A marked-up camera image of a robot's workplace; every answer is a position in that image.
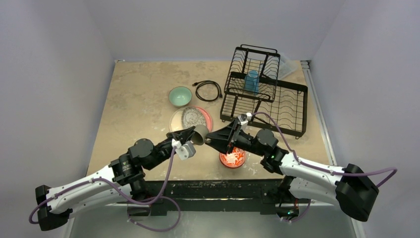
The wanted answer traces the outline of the small grey mug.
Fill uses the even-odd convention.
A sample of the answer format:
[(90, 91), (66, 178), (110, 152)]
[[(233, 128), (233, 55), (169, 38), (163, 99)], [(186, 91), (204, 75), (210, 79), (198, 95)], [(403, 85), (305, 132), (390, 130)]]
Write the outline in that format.
[(208, 128), (205, 125), (197, 125), (193, 130), (193, 135), (191, 137), (191, 141), (193, 144), (196, 145), (203, 145), (205, 144), (206, 135), (209, 133)]

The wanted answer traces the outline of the red floral bowl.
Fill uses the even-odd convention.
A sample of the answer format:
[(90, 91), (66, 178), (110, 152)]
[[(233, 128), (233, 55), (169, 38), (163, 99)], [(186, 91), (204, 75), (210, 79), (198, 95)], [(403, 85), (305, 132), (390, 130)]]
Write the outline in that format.
[(242, 166), (246, 161), (246, 152), (235, 147), (229, 154), (219, 153), (219, 160), (221, 163), (231, 169)]

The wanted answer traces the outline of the blue polka dot mug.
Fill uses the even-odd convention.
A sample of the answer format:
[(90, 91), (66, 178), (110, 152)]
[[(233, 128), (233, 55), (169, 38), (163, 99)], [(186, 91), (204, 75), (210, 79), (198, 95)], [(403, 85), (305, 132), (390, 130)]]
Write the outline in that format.
[(253, 93), (254, 95), (259, 92), (259, 75), (255, 70), (250, 70), (246, 74), (244, 82), (244, 90)]

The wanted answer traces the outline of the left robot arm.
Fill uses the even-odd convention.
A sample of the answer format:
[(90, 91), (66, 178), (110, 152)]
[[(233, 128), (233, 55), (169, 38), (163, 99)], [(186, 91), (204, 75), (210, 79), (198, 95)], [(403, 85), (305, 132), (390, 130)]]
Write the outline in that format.
[[(137, 140), (127, 152), (97, 172), (59, 187), (41, 185), (35, 189), (37, 206), (29, 215), (29, 223), (50, 231), (65, 225), (71, 216), (85, 209), (127, 201), (151, 206), (167, 200), (167, 187), (174, 156), (182, 160), (194, 156), (195, 145), (202, 145), (205, 136), (197, 126), (169, 132), (158, 144), (147, 138)], [(145, 181), (145, 170), (152, 170), (169, 161), (166, 177), (157, 194), (151, 195)]]

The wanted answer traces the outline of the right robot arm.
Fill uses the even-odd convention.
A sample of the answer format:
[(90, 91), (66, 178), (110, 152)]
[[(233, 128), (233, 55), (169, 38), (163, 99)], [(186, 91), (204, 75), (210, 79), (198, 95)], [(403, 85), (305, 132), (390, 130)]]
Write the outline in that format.
[(325, 165), (299, 158), (279, 147), (271, 130), (261, 129), (252, 136), (243, 131), (238, 120), (207, 134), (205, 144), (223, 154), (239, 148), (261, 156), (265, 170), (284, 176), (278, 195), (285, 202), (293, 198), (320, 201), (339, 207), (355, 220), (366, 222), (379, 194), (377, 185), (360, 167)]

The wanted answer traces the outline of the pink and cream plate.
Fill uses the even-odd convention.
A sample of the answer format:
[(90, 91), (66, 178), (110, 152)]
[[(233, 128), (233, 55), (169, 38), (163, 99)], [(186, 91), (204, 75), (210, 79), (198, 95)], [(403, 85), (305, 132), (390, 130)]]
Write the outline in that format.
[[(206, 122), (207, 122), (207, 126), (206, 127), (208, 128), (209, 131), (212, 131), (212, 118), (211, 118), (210, 114), (206, 110), (204, 110), (203, 108), (201, 108), (201, 107), (198, 107), (198, 106), (194, 106), (194, 107), (196, 107), (197, 109), (199, 109), (203, 113), (203, 115), (206, 118)], [(169, 130), (171, 132), (185, 129), (181, 125), (181, 113), (182, 113), (182, 110), (184, 108), (186, 108), (186, 107), (183, 107), (183, 108), (178, 109), (171, 116), (171, 119), (169, 121)]]

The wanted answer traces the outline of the grey speckled plate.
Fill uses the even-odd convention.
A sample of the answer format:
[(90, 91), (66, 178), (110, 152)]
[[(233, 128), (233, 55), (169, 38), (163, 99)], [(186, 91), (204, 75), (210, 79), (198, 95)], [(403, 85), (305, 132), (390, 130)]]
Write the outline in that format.
[(196, 107), (186, 107), (181, 113), (181, 125), (183, 128), (204, 125), (207, 126), (206, 118)]

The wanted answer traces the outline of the mint green bowl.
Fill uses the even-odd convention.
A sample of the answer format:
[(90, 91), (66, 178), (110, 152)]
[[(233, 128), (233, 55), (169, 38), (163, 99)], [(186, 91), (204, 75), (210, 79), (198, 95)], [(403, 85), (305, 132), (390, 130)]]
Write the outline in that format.
[(168, 99), (175, 107), (184, 107), (192, 100), (192, 92), (184, 86), (174, 87), (168, 94)]

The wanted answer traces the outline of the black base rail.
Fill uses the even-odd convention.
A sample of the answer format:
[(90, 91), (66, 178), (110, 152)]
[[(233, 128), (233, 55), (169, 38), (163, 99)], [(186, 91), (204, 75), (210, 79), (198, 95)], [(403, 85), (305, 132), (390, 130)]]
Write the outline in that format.
[(296, 217), (297, 203), (287, 179), (170, 180), (162, 196), (173, 199), (181, 211), (258, 212)]

